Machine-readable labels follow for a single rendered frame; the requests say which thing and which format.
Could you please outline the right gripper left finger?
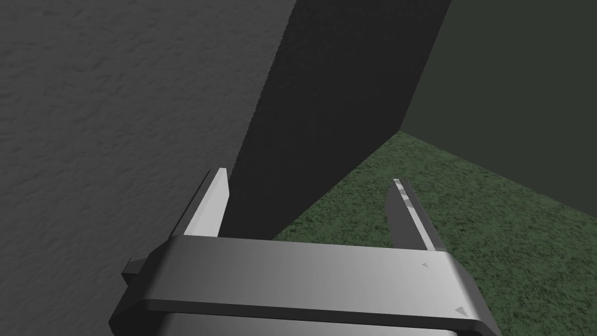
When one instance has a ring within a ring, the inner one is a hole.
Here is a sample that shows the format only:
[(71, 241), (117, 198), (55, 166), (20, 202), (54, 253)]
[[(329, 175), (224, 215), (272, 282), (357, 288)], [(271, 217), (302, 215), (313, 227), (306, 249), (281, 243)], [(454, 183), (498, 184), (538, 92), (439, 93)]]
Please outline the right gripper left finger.
[(227, 170), (224, 167), (210, 169), (170, 236), (217, 237), (229, 196)]

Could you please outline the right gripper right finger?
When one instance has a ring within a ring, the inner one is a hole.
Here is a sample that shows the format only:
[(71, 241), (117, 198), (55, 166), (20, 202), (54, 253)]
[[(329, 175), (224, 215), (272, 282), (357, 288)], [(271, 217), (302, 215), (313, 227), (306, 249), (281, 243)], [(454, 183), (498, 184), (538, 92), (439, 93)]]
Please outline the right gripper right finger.
[(446, 253), (445, 244), (407, 180), (393, 179), (385, 208), (394, 248)]

